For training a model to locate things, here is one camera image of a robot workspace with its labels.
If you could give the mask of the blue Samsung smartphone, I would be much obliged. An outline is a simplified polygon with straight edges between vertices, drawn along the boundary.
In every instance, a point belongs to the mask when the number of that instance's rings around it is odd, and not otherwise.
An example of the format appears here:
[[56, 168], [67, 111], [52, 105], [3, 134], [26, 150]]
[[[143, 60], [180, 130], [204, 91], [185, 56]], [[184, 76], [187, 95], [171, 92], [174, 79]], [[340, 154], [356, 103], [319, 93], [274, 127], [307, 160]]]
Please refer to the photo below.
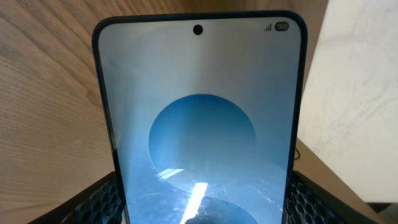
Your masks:
[[128, 223], [286, 223], [307, 27], [285, 10], [115, 16], [92, 47]]

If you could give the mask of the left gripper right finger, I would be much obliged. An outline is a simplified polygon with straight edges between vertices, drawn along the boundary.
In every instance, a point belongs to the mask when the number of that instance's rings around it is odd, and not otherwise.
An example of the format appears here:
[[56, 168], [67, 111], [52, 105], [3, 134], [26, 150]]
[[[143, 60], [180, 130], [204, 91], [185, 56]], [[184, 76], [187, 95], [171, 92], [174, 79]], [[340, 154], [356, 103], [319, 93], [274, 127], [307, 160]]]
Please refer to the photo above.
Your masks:
[[285, 224], [377, 224], [298, 171], [288, 178]]

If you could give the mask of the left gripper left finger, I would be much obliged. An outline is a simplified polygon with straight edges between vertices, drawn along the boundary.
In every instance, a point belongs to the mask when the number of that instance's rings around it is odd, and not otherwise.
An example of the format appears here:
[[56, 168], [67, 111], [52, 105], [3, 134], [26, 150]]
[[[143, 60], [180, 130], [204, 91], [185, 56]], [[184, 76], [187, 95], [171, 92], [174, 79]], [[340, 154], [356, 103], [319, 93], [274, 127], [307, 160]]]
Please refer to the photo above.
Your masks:
[[121, 224], [124, 202], [115, 172], [29, 224]]

